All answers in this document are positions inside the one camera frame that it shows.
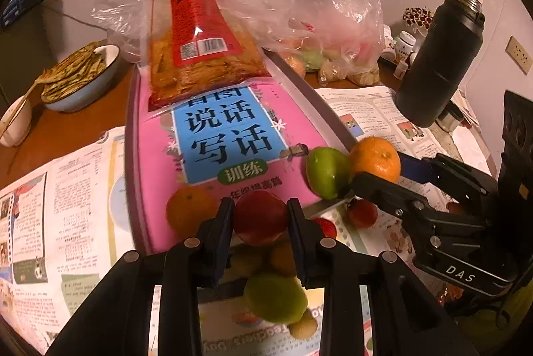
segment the flatbread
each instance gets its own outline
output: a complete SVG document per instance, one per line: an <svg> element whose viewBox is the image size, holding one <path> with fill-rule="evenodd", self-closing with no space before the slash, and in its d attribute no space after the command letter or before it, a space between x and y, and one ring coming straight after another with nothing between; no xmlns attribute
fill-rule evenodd
<svg viewBox="0 0 533 356"><path fill-rule="evenodd" d="M56 83L46 84L44 86L43 92L41 93L43 102L51 103L65 98L90 83L107 67L101 54L91 52L89 57L83 60L82 65L73 75Z"/></svg>
<svg viewBox="0 0 533 356"><path fill-rule="evenodd" d="M97 45L98 42L91 42L70 54L66 59L43 72L38 78L38 82L43 84L56 83L63 78L73 75L83 66L83 63L91 56Z"/></svg>

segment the cherry tomato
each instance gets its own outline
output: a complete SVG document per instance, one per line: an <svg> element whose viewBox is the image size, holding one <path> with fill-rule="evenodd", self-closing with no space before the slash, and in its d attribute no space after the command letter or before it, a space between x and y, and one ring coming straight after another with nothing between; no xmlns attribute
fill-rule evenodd
<svg viewBox="0 0 533 356"><path fill-rule="evenodd" d="M348 206L348 218L357 228L372 227L377 220L377 207L366 200L357 200Z"/></svg>
<svg viewBox="0 0 533 356"><path fill-rule="evenodd" d="M335 224L333 222L325 218L315 218L312 220L320 225L325 237L331 237L332 239L337 238L337 228L335 228Z"/></svg>

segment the white bottle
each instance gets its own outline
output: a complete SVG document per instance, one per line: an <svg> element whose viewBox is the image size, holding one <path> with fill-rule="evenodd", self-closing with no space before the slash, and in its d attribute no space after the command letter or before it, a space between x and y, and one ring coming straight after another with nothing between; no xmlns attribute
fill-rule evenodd
<svg viewBox="0 0 533 356"><path fill-rule="evenodd" d="M394 71L393 75L395 78L402 79L405 75L405 72L407 72L408 66L405 61L400 61L398 63L398 66L396 66L396 70Z"/></svg>
<svg viewBox="0 0 533 356"><path fill-rule="evenodd" d="M398 63L407 59L415 43L416 39L407 31L402 31L400 33L400 36L398 37L394 47L394 51L396 52L396 61Z"/></svg>

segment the plastic bag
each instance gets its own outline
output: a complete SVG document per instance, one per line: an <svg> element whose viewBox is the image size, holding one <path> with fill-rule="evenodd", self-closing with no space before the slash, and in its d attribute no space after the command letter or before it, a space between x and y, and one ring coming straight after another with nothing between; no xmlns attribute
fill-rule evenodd
<svg viewBox="0 0 533 356"><path fill-rule="evenodd" d="M153 0L152 107L268 76L246 27L216 0Z"/></svg>
<svg viewBox="0 0 533 356"><path fill-rule="evenodd" d="M218 0L258 43L298 57L323 83L370 72L383 49L379 0Z"/></svg>
<svg viewBox="0 0 533 356"><path fill-rule="evenodd" d="M91 16L107 29L107 40L132 63L140 60L140 35L145 0L97 0Z"/></svg>

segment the barcode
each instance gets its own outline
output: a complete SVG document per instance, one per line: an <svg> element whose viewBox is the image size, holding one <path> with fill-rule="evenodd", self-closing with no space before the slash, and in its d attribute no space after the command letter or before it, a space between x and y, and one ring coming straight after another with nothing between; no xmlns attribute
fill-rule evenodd
<svg viewBox="0 0 533 356"><path fill-rule="evenodd" d="M196 42L180 46L180 53L182 60L193 59L198 57L198 49L196 49Z"/></svg>
<svg viewBox="0 0 533 356"><path fill-rule="evenodd" d="M200 55L212 54L215 52L227 51L226 42L220 37L212 39L198 40L198 51Z"/></svg>

